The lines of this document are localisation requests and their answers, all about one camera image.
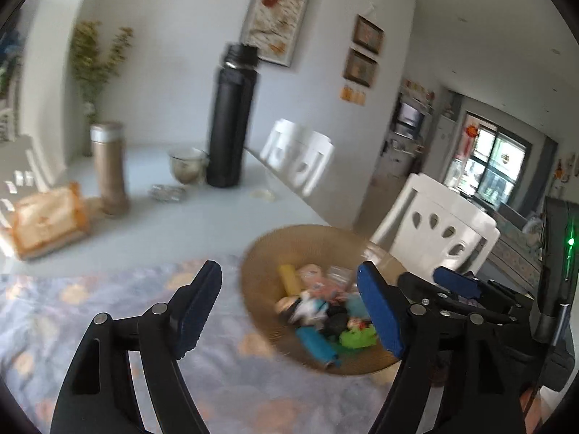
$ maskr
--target bowl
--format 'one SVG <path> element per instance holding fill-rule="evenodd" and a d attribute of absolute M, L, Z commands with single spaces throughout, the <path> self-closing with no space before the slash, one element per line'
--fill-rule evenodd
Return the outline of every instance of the bowl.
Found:
<path fill-rule="evenodd" d="M 207 153 L 195 148 L 178 148 L 169 152 L 171 173 L 181 184 L 197 184 L 205 177 Z"/>
<path fill-rule="evenodd" d="M 241 294 L 257 330 L 283 355 L 309 368 L 336 375 L 362 375 L 390 367 L 398 361 L 380 343 L 341 355 L 340 367 L 324 369 L 302 346 L 295 328 L 284 324 L 275 304 L 286 296 L 278 266 L 296 269 L 317 264 L 324 271 L 335 265 L 357 269 L 372 261 L 382 277 L 395 284 L 406 271 L 389 253 L 352 232 L 319 225 L 297 225 L 274 230 L 255 241 L 241 265 Z"/>

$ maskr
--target floral tablecloth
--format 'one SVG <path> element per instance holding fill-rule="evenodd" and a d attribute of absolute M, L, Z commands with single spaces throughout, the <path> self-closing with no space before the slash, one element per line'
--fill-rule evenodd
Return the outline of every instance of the floral tablecloth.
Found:
<path fill-rule="evenodd" d="M 239 258 L 212 259 L 222 266 L 223 288 L 196 349 L 179 362 L 211 433 L 367 433 L 390 384 L 379 375 L 317 373 L 276 353 L 243 306 Z M 60 386 L 94 315 L 141 315 L 169 301 L 204 262 L 78 278 L 0 277 L 0 375 L 42 432 L 49 431 Z M 145 427 L 160 433 L 140 356 L 130 359 Z"/>

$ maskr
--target potted plant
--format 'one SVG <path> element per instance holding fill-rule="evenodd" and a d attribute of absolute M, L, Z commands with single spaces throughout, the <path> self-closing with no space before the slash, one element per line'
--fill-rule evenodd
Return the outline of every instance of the potted plant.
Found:
<path fill-rule="evenodd" d="M 125 51 L 131 47 L 132 28 L 120 27 L 105 60 L 100 60 L 98 44 L 99 21 L 82 21 L 76 25 L 71 44 L 73 74 L 80 85 L 85 125 L 82 153 L 92 156 L 90 126 L 97 122 L 96 102 L 112 75 L 118 76 L 118 67 L 127 58 Z"/>

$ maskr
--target yellow toy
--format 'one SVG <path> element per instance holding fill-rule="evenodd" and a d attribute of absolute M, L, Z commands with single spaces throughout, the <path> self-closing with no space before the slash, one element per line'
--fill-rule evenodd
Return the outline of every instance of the yellow toy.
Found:
<path fill-rule="evenodd" d="M 291 264 L 283 264 L 277 268 L 288 296 L 300 295 L 303 290 L 303 284 L 295 273 L 295 267 Z"/>

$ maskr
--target vase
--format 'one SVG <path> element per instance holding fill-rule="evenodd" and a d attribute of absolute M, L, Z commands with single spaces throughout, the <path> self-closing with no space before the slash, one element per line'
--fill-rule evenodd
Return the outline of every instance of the vase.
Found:
<path fill-rule="evenodd" d="M 82 154 L 85 157 L 93 156 L 93 145 L 90 140 L 90 128 L 97 122 L 97 110 L 93 103 L 83 105 L 85 119 L 82 131 Z"/>

